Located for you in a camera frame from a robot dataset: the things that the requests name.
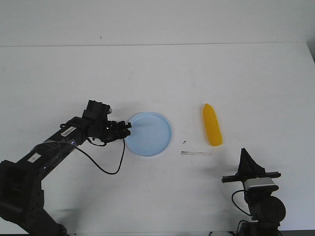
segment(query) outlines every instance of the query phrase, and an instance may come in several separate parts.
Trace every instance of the wire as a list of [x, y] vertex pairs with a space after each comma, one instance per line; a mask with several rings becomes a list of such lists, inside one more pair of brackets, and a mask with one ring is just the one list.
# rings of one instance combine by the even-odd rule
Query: wire
[[238, 222], [238, 225], [237, 225], [236, 236], [240, 233], [240, 232], [238, 232], [238, 229], [240, 228], [240, 224], [241, 224], [242, 222], [249, 223], [247, 220], [240, 220], [240, 222]]
[[122, 166], [122, 162], [123, 162], [123, 158], [124, 158], [124, 154], [125, 154], [125, 148], [126, 148], [126, 143], [125, 143], [125, 139], [123, 139], [124, 142], [124, 149], [123, 149], [123, 154], [122, 157], [120, 159], [120, 163], [119, 163], [119, 167], [115, 172], [108, 172], [106, 170], [104, 170], [103, 168], [101, 168], [94, 160], [93, 158], [90, 157], [90, 155], [88, 155], [85, 151], [81, 150], [80, 148], [70, 144], [70, 143], [66, 143], [66, 142], [49, 142], [49, 143], [42, 143], [42, 144], [50, 144], [50, 143], [57, 143], [57, 144], [65, 144], [65, 145], [70, 145], [71, 147], [77, 149], [78, 151], [82, 152], [84, 155], [86, 155], [101, 171], [103, 171], [104, 173], [108, 174], [108, 175], [115, 175], [118, 173], [118, 171], [120, 170], [120, 167]]
[[244, 214], [246, 214], [246, 215], [248, 215], [248, 216], [251, 216], [250, 214], [248, 214], [247, 212], [245, 212], [244, 210], [242, 210], [238, 205], [236, 205], [236, 203], [234, 202], [234, 195], [236, 194], [236, 193], [240, 193], [240, 192], [244, 192], [244, 190], [238, 190], [238, 191], [236, 191], [236, 192], [234, 192], [233, 194], [232, 194], [232, 202], [233, 202], [233, 204], [242, 212], [242, 213], [244, 213]]
[[90, 144], [94, 145], [94, 146], [99, 146], [99, 147], [104, 147], [104, 146], [106, 146], [106, 144], [95, 144], [95, 143], [93, 143], [93, 142], [90, 140], [90, 138], [88, 138], [88, 142], [89, 142]]

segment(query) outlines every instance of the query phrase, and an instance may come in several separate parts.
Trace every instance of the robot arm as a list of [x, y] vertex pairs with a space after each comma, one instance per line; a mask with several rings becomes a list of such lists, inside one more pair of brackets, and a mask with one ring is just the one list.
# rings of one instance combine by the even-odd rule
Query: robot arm
[[57, 224], [44, 210], [41, 181], [75, 148], [90, 138], [104, 145], [130, 135], [131, 124], [108, 121], [109, 105], [89, 101], [82, 117], [74, 117], [43, 143], [35, 146], [17, 163], [0, 163], [0, 216], [13, 222], [32, 236], [65, 236], [64, 226]]
[[256, 222], [243, 223], [238, 236], [278, 236], [278, 226], [285, 218], [285, 207], [281, 200], [271, 196], [279, 187], [271, 178], [279, 172], [266, 173], [265, 169], [251, 158], [245, 148], [241, 152], [238, 172], [234, 176], [223, 176], [222, 182], [241, 181], [244, 199], [249, 206], [250, 217]]

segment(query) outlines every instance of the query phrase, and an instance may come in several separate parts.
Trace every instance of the blue plate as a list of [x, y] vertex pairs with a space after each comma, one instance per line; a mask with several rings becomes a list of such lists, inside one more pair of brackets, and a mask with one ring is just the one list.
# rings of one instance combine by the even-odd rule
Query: blue plate
[[165, 150], [172, 138], [172, 128], [159, 113], [142, 112], [133, 116], [131, 135], [126, 138], [130, 151], [141, 156], [154, 156]]

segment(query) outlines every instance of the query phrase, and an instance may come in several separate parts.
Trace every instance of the white backdrop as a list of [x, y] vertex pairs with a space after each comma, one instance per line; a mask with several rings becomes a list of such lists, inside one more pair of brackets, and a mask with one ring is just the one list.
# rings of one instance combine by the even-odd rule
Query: white backdrop
[[314, 0], [0, 0], [0, 46], [306, 42]]
[[[174, 131], [166, 151], [127, 150], [116, 176], [75, 151], [43, 182], [46, 210], [78, 233], [235, 230], [247, 217], [230, 196], [242, 185], [221, 176], [236, 173], [246, 147], [283, 175], [275, 179], [287, 209], [281, 229], [314, 229], [314, 76], [305, 43], [0, 48], [0, 157], [19, 160], [89, 99], [110, 104], [112, 120], [160, 112]], [[220, 147], [206, 143], [204, 103], [217, 111]], [[81, 148], [113, 171], [122, 142]], [[247, 207], [241, 195], [237, 202]], [[4, 220], [0, 229], [22, 232]]]

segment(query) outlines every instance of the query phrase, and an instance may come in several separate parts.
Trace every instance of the white tabletop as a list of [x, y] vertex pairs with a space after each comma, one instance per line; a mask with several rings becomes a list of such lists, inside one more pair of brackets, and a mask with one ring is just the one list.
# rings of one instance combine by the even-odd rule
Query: white tabletop
[[[43, 181], [45, 209], [72, 233], [235, 230], [248, 219], [230, 200], [241, 148], [274, 179], [287, 210], [282, 230], [314, 229], [315, 66], [305, 43], [0, 48], [0, 156], [18, 161], [80, 116], [89, 99], [110, 120], [165, 115], [170, 146], [154, 157], [126, 151], [107, 176], [74, 151]], [[207, 144], [204, 103], [224, 143]], [[80, 146], [117, 168], [122, 141]], [[181, 151], [211, 156], [181, 155]], [[242, 196], [237, 203], [247, 209]], [[0, 220], [0, 233], [22, 233]]]

